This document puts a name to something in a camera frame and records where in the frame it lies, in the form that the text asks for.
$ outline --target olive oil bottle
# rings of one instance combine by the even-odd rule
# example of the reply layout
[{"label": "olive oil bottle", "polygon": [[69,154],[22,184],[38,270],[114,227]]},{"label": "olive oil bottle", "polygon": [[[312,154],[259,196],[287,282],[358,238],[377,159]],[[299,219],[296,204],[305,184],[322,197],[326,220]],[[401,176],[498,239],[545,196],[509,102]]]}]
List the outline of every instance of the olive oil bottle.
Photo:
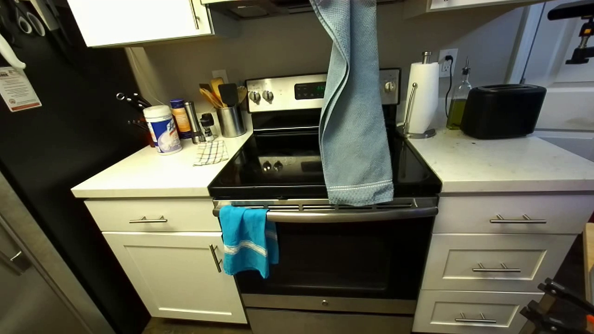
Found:
[{"label": "olive oil bottle", "polygon": [[447,115],[447,123],[445,124],[450,130],[460,129],[468,93],[470,93],[470,90],[472,89],[470,82],[468,82],[469,74],[470,68],[468,67],[468,60],[466,60],[466,66],[462,69],[462,82],[454,88],[454,93],[451,97],[450,111]]}]

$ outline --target disinfecting wipes container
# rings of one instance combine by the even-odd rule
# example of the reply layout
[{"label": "disinfecting wipes container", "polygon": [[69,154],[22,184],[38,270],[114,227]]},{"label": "disinfecting wipes container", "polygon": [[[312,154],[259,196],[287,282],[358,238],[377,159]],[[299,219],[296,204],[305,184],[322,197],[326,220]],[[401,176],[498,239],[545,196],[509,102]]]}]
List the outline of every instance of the disinfecting wipes container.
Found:
[{"label": "disinfecting wipes container", "polygon": [[154,146],[162,155],[182,150],[178,130],[168,106],[152,106],[143,110]]}]

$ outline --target oven window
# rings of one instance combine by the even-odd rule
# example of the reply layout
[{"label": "oven window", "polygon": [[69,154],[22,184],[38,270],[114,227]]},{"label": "oven window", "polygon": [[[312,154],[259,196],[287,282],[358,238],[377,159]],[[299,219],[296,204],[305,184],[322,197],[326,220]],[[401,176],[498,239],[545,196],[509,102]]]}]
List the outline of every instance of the oven window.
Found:
[{"label": "oven window", "polygon": [[270,276],[236,275],[244,294],[417,298],[433,218],[365,223],[277,223]]}]

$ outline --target black toaster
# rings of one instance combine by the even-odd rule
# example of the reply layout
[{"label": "black toaster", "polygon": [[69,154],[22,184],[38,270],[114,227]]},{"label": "black toaster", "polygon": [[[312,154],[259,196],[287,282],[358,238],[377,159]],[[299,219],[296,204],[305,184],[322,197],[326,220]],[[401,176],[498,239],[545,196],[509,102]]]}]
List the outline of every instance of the black toaster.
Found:
[{"label": "black toaster", "polygon": [[546,88],[496,84],[470,90],[460,129],[478,139],[522,137],[534,132]]}]

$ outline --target dish towel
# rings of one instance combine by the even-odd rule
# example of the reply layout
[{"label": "dish towel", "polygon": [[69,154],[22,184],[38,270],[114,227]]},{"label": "dish towel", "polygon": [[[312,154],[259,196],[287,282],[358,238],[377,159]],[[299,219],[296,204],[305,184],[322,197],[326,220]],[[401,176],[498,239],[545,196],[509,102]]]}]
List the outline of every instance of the dish towel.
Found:
[{"label": "dish towel", "polygon": [[198,155],[194,166],[211,165],[223,160],[228,160],[227,146],[224,141],[211,141],[198,143]]},{"label": "dish towel", "polygon": [[219,213],[223,229],[225,257],[223,268],[228,275],[257,270],[267,278],[269,265],[279,262],[276,224],[266,221],[266,209],[223,206]]},{"label": "dish towel", "polygon": [[354,206],[391,201],[375,0],[309,1],[333,41],[320,118],[328,199]]}]

